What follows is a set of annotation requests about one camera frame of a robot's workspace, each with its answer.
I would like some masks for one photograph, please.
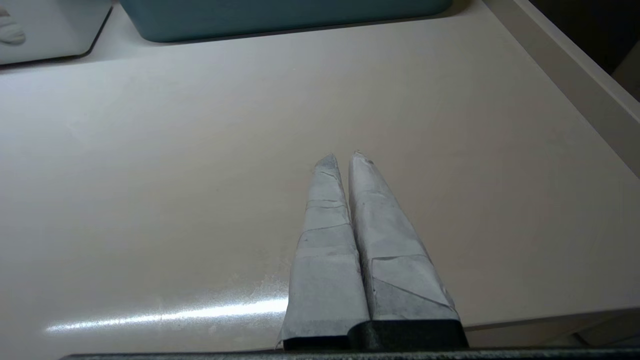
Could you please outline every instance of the white countertop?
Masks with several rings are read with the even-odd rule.
[[[640,306],[640,181],[478,1],[0,70],[0,357],[275,344],[315,162],[376,162],[465,325]]]

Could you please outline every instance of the teal container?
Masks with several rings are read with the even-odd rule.
[[[452,0],[120,0],[150,41],[173,42],[438,14]]]

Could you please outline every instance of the white paper wrapping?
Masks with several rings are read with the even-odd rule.
[[[356,152],[349,205],[373,320],[459,316],[429,256],[376,166]]]
[[[289,281],[280,339],[343,336],[369,320],[358,250],[338,163],[319,161],[309,188],[305,225]]]

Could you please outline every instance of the white container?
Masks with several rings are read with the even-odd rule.
[[[0,64],[8,64],[88,52],[111,0],[0,0],[0,6],[6,10],[0,11],[0,35],[15,40],[0,41]],[[10,18],[2,16],[7,13]],[[16,34],[20,28],[24,41]]]

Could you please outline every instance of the paper-wrapped object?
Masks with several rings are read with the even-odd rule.
[[[358,250],[333,155],[311,182],[305,225],[291,265],[289,305],[280,339],[345,336],[369,320]]]
[[[459,320],[453,300],[376,166],[356,152],[349,205],[372,320]]]

